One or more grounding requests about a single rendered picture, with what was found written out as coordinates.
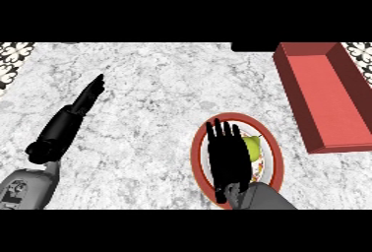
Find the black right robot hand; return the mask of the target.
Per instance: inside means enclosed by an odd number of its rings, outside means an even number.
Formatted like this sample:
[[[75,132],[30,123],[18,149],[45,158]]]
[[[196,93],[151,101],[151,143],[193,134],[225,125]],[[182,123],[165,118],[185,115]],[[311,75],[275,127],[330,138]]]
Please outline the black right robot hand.
[[[209,166],[213,178],[215,199],[227,202],[225,189],[237,186],[241,193],[250,180],[250,160],[238,128],[215,119],[206,123]]]

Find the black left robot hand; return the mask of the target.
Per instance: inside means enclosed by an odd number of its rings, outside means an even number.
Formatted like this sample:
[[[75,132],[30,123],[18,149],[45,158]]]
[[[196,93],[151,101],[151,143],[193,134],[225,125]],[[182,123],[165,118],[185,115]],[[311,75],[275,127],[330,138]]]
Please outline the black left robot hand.
[[[103,75],[98,75],[83,88],[73,103],[67,104],[51,117],[36,140],[24,149],[29,162],[33,164],[60,160],[73,141],[82,118],[104,90],[103,85]]]

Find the red rimmed white plate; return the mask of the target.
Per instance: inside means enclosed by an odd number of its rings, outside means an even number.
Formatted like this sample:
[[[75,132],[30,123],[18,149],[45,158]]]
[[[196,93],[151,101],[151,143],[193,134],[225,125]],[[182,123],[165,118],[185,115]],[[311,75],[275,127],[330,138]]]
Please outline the red rimmed white plate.
[[[238,128],[240,136],[256,136],[259,139],[259,159],[252,163],[252,181],[265,183],[275,191],[280,190],[283,181],[283,158],[274,137],[264,125],[247,115],[240,113],[221,113],[207,121],[215,124],[228,122]],[[215,189],[207,157],[206,127],[200,125],[190,148],[190,165],[196,183],[200,191],[212,203],[215,200]]]

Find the red open box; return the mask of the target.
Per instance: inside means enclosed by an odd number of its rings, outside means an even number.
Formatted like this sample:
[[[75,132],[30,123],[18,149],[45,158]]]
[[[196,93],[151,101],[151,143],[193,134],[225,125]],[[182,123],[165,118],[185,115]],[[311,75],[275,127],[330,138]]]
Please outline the red open box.
[[[272,61],[306,152],[372,151],[372,87],[337,42],[281,42]]]

